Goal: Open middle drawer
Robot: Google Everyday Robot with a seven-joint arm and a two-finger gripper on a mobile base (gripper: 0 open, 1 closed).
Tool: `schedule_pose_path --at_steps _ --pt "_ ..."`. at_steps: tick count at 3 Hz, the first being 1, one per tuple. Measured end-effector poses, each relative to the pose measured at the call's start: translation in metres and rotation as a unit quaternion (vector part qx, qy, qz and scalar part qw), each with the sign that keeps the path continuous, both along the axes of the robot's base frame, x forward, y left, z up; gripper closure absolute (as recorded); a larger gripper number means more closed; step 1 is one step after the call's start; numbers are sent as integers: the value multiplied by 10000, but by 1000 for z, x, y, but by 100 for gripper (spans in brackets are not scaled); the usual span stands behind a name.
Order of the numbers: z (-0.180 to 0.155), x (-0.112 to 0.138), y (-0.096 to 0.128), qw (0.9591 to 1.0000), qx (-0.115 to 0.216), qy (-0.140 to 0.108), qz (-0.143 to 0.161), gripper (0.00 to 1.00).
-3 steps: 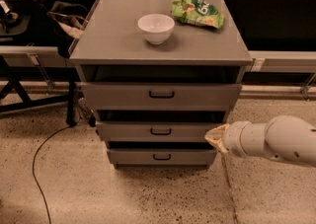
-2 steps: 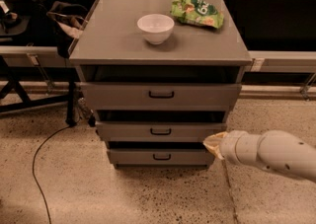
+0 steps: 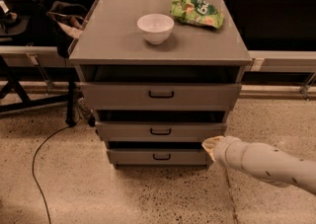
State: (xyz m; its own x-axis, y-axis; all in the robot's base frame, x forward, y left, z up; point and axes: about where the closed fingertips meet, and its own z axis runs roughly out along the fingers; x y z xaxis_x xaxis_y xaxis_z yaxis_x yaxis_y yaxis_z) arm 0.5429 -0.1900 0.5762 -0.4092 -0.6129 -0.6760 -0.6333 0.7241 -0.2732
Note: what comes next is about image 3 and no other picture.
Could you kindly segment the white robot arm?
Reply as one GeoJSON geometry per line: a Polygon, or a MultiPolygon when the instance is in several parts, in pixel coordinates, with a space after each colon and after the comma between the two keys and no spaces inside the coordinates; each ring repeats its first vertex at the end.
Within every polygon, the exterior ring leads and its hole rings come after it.
{"type": "Polygon", "coordinates": [[[269,144],[249,143],[233,136],[210,137],[201,146],[212,161],[223,167],[276,187],[293,185],[316,194],[315,161],[291,156],[269,144]]]}

